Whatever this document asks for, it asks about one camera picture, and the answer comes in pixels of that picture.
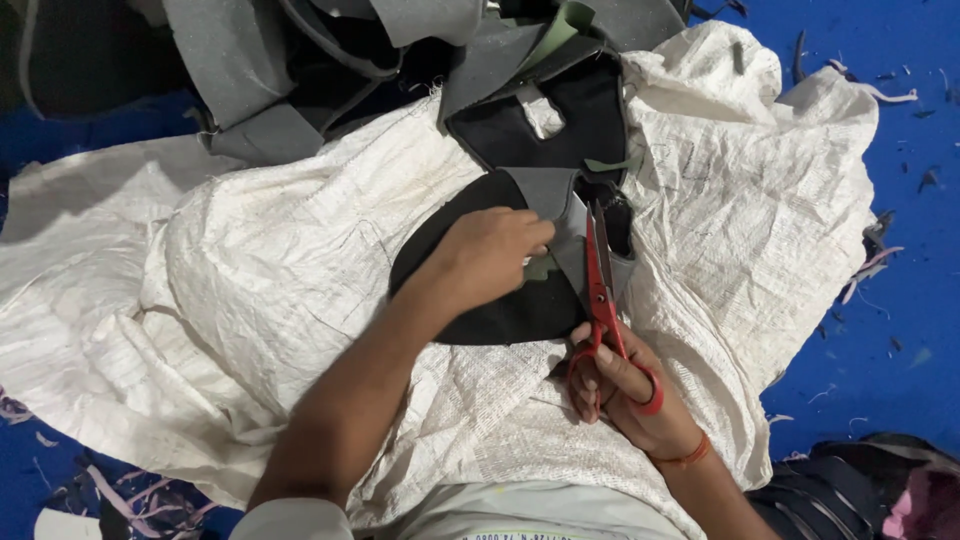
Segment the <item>scissors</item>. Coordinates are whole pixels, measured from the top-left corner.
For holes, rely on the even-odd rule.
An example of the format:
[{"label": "scissors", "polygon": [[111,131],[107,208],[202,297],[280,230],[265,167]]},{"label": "scissors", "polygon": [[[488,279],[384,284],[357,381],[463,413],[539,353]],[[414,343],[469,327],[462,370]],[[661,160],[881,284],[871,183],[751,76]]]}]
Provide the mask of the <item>scissors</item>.
[{"label": "scissors", "polygon": [[[573,357],[566,371],[566,391],[573,401],[575,390],[571,382],[574,368],[584,358],[596,358],[597,347],[602,343],[604,329],[607,330],[607,341],[611,349],[621,358],[628,358],[623,348],[623,338],[620,337],[620,328],[617,326],[616,299],[613,297],[613,274],[610,267],[610,244],[607,240],[607,224],[604,221],[603,209],[600,203],[594,202],[593,208],[587,211],[587,282],[590,298],[590,325],[592,326],[592,340],[585,339],[574,349]],[[648,368],[632,362],[636,369],[650,380],[653,394],[647,403],[641,404],[630,400],[631,410],[640,415],[657,414],[663,406],[663,387],[657,376]],[[600,417],[600,390],[597,389],[596,412]]]}]

